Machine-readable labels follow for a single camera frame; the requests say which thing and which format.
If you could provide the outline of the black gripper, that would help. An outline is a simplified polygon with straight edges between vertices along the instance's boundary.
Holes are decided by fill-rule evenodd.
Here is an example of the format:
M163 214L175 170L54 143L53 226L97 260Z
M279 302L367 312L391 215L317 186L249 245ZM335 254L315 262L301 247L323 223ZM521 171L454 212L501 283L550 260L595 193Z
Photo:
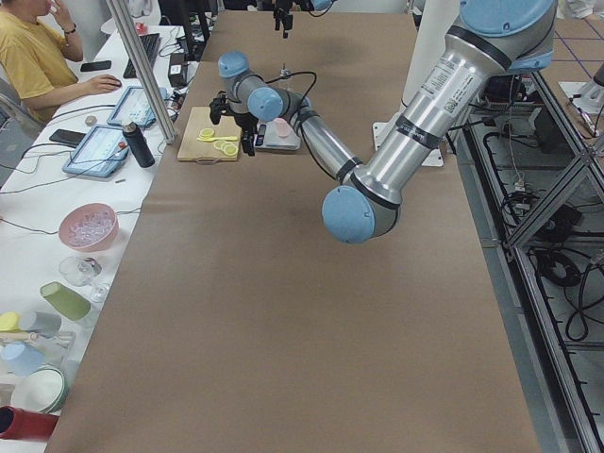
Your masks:
M289 37L289 28L293 25L292 3L275 3L273 9L273 17L275 19L275 31L279 31L283 27L283 38Z
M263 146L265 137L265 125L260 125L258 127L259 119L250 112L235 112L234 118L236 124L243 131L243 135L241 138L243 152L249 157L254 157L256 155L255 146Z

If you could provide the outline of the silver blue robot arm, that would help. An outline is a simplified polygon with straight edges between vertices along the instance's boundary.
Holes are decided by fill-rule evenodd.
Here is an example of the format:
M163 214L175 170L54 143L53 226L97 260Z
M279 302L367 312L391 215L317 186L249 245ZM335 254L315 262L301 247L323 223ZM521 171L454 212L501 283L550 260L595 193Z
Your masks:
M403 187L489 78L551 62L556 10L554 1L461 1L444 52L368 163L351 153L306 95L270 87L239 51L218 59L224 98L236 113L289 123L340 183L323 202L326 229L342 243L364 243L395 226Z
M281 31L284 39L289 37L289 32L294 25L294 5L299 6L313 17L320 17L329 11L333 4L334 1L329 0L276 0L273 9L275 31Z

